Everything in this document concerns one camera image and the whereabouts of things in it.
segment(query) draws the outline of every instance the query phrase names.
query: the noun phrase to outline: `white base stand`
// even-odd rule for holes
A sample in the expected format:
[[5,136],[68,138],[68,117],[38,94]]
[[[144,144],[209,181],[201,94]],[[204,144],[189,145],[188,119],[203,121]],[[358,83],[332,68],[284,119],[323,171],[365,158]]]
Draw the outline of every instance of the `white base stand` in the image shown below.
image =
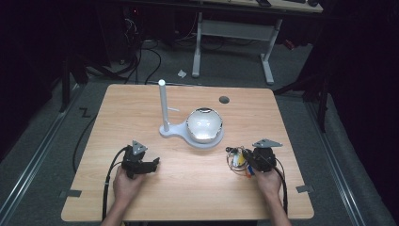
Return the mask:
[[215,147],[223,138],[224,131],[223,128],[221,129],[219,135],[212,140],[210,143],[198,143],[197,141],[193,140],[191,136],[188,134],[187,127],[185,125],[185,121],[180,124],[170,124],[169,131],[164,130],[164,125],[159,127],[159,133],[162,137],[181,137],[183,138],[189,145],[199,148],[199,149],[210,149]]

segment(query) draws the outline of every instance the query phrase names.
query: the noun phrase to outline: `right hand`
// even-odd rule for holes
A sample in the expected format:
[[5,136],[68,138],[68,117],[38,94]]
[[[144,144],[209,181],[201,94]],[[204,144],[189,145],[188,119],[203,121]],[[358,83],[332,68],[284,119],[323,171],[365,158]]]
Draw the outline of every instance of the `right hand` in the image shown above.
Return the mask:
[[258,180],[258,187],[267,199],[276,198],[279,196],[279,189],[281,188],[281,179],[279,174],[274,170],[268,172],[260,172],[253,169]]

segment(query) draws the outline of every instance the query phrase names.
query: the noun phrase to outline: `white vertical pole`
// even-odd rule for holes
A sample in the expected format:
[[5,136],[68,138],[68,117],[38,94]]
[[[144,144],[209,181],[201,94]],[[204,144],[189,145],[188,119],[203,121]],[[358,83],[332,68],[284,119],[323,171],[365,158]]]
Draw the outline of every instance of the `white vertical pole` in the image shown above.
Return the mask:
[[169,121],[168,121],[168,103],[167,103],[167,88],[164,79],[158,81],[159,93],[161,95],[161,106],[162,106],[162,117],[164,121],[165,132],[169,131]]

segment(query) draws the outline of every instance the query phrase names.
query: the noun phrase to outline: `wooden table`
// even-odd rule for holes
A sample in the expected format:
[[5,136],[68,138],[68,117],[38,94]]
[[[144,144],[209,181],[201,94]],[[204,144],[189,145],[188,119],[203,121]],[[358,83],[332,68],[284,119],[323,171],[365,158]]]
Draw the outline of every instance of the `wooden table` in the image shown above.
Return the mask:
[[[269,218],[256,177],[230,171],[225,152],[226,147],[238,146],[253,150],[252,143],[264,137],[283,144],[273,150],[286,173],[289,218],[312,218],[309,195],[295,189],[304,182],[270,89],[167,87],[167,96],[168,106],[180,109],[169,111],[173,124],[199,107],[216,110],[225,130],[222,141],[210,150],[199,150],[181,138],[161,137],[158,86],[111,85],[72,183],[72,189],[82,194],[66,200],[64,220],[101,220],[105,175],[117,151],[133,139],[148,147],[144,161],[160,157],[161,162],[156,173],[146,176],[125,220]],[[220,96],[229,97],[230,102],[220,103]],[[111,186],[108,208],[113,201]]]

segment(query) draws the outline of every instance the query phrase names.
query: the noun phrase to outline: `black tape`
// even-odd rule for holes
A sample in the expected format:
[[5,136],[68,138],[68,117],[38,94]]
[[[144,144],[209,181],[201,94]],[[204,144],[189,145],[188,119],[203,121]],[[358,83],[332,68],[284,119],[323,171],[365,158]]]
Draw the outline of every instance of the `black tape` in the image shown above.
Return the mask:
[[81,194],[82,194],[81,190],[68,190],[68,191],[61,191],[58,197],[60,199],[64,199],[67,197],[80,197]]
[[313,186],[297,186],[296,191],[298,193],[302,193],[302,192],[312,193],[314,191],[314,188],[313,188]]

